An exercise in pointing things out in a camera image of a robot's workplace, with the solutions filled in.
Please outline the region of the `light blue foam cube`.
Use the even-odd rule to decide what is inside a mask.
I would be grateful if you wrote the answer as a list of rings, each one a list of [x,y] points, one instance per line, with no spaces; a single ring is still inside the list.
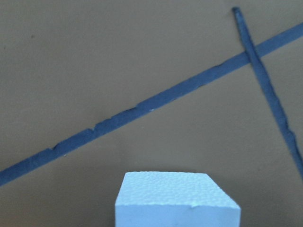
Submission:
[[[207,174],[127,172],[115,202],[117,227],[238,227],[240,206]]]

